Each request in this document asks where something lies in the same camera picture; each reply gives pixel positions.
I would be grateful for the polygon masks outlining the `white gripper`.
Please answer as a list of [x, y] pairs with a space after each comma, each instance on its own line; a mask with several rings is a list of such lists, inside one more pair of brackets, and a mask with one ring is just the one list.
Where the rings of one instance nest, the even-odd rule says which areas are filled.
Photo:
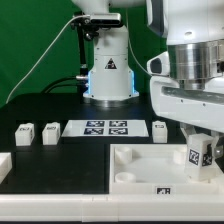
[[180, 130], [186, 141], [196, 134], [194, 126], [212, 130], [213, 158], [224, 155], [223, 77], [208, 81], [203, 91], [185, 91], [171, 78], [153, 76], [150, 80], [150, 95], [157, 116], [182, 122]]

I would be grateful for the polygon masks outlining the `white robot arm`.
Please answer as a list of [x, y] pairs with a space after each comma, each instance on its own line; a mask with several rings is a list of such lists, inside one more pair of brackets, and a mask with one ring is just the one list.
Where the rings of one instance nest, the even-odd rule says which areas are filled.
[[158, 117], [224, 134], [224, 0], [71, 0], [93, 41], [84, 99], [112, 106], [138, 95], [127, 56], [147, 57]]

